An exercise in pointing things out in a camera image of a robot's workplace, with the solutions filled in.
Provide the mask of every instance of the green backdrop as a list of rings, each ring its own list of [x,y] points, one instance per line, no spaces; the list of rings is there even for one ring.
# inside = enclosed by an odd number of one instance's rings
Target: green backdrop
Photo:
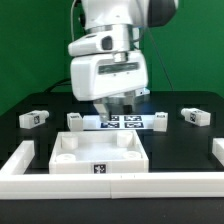
[[[0,0],[0,114],[68,78],[72,0]],[[152,29],[174,89],[224,96],[224,1],[180,0],[175,18]],[[82,28],[75,20],[75,37]],[[152,91],[170,90],[148,33],[142,41]]]

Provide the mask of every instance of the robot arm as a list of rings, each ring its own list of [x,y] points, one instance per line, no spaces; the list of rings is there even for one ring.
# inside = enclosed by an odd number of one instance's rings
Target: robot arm
[[[71,64],[75,97],[103,102],[99,99],[142,94],[148,74],[144,56],[134,48],[133,28],[165,25],[178,0],[82,0],[82,4],[88,34],[69,45],[75,57]],[[94,105],[105,113],[105,108]]]

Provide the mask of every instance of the black table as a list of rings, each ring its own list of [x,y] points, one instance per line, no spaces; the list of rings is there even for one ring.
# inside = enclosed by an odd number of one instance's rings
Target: black table
[[[182,108],[210,112],[211,125],[185,122]],[[47,123],[20,129],[19,115],[33,110],[48,110]],[[117,107],[112,110],[122,113]],[[66,116],[70,112],[97,114],[92,102],[78,102],[72,93],[37,93],[2,115],[0,166],[23,140],[34,140],[36,155],[26,173],[48,173],[57,133],[68,131]],[[137,130],[150,160],[149,172],[223,171],[211,153],[213,138],[224,136],[223,98],[210,92],[153,92],[147,102],[137,104],[135,114],[155,112],[169,114],[167,132]],[[0,223],[222,223],[223,210],[222,198],[0,201]]]

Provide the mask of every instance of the cable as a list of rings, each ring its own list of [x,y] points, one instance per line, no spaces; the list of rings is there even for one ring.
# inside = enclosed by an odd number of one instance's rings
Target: cable
[[[75,41],[74,37],[74,23],[73,23],[73,13],[74,13],[74,8],[77,0],[74,0],[72,3],[71,7],[71,13],[70,13],[70,20],[71,20],[71,36],[72,36],[72,41]]]
[[[70,82],[71,79],[68,78],[68,79],[63,79],[59,82],[56,82],[54,85],[48,87],[44,92],[45,93],[50,93],[54,88],[58,87],[58,86],[68,86],[68,85],[71,85],[71,83],[66,83],[66,82]]]
[[[143,28],[143,30],[141,31],[139,38],[132,40],[132,43],[139,42],[144,37],[144,35],[145,35],[145,28]]]
[[[173,85],[172,85],[172,83],[171,83],[169,74],[168,74],[167,69],[166,69],[166,66],[165,66],[165,64],[164,64],[164,62],[163,62],[162,56],[161,56],[161,54],[160,54],[160,52],[159,52],[159,48],[158,48],[158,46],[157,46],[157,44],[156,44],[156,42],[155,42],[155,40],[154,40],[154,38],[153,38],[152,32],[151,32],[150,29],[148,29],[148,32],[149,32],[149,37],[150,37],[150,39],[151,39],[151,41],[152,41],[152,44],[153,44],[153,46],[154,46],[154,48],[155,48],[156,54],[157,54],[157,56],[158,56],[158,58],[159,58],[160,64],[161,64],[161,66],[162,66],[162,68],[163,68],[164,74],[166,75],[166,78],[167,78],[167,80],[168,80],[168,82],[169,82],[170,88],[171,88],[172,91],[174,91],[174,88],[173,88]]]

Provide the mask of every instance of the white tray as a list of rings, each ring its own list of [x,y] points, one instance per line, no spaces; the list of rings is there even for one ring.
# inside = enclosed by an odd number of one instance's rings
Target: white tray
[[[148,157],[135,130],[58,133],[50,174],[147,173]]]

